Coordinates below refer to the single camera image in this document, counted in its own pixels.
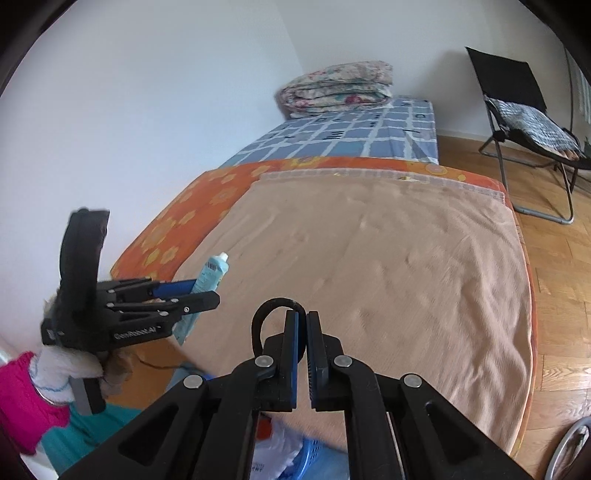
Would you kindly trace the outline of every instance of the beige cloth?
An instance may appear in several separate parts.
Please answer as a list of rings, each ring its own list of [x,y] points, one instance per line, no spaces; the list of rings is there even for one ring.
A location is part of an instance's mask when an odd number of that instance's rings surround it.
[[[273,297],[318,310],[323,332],[375,372],[422,375],[506,452],[532,372],[531,297],[510,209],[485,195],[396,180],[260,180],[175,280],[229,254],[221,304],[184,352],[215,375],[252,357],[251,319]],[[284,312],[263,338],[282,331]],[[342,413],[310,408],[305,360],[292,427],[344,449]]]

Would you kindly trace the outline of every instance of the metal screw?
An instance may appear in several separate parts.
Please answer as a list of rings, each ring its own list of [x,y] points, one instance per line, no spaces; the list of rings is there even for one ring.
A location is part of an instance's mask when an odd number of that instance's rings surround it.
[[[418,388],[423,384],[423,380],[418,375],[410,374],[404,377],[404,384],[407,387]]]
[[[255,358],[255,365],[258,367],[270,367],[273,364],[273,357],[269,355],[261,355]]]
[[[353,359],[348,355],[339,355],[335,357],[335,365],[337,367],[350,367],[353,365]]]
[[[187,388],[199,388],[203,385],[203,378],[199,375],[189,375],[183,380],[183,385]]]

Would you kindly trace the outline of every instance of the gloved hand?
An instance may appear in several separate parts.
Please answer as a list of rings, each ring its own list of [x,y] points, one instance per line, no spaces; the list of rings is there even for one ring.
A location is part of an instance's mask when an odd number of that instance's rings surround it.
[[[100,391],[104,398],[121,393],[123,382],[131,374],[131,356],[124,349],[109,353],[101,364],[88,352],[44,345],[41,352],[31,358],[29,375],[39,394],[57,405],[74,401],[69,378],[100,378]]]

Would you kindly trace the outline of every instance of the black loop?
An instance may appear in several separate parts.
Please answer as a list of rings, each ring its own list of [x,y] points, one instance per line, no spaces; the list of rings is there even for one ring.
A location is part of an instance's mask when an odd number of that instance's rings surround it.
[[[298,313],[298,362],[306,351],[306,311],[299,303],[290,299],[271,299],[263,303],[252,317],[252,353],[255,356],[262,355],[261,329],[262,324],[269,314],[279,308],[287,307]]]

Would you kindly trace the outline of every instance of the chair backrest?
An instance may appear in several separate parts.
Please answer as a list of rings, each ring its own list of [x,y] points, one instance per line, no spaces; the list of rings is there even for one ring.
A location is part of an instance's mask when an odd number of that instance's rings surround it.
[[[482,93],[504,102],[521,103],[546,113],[540,86],[526,61],[490,55],[466,47]]]

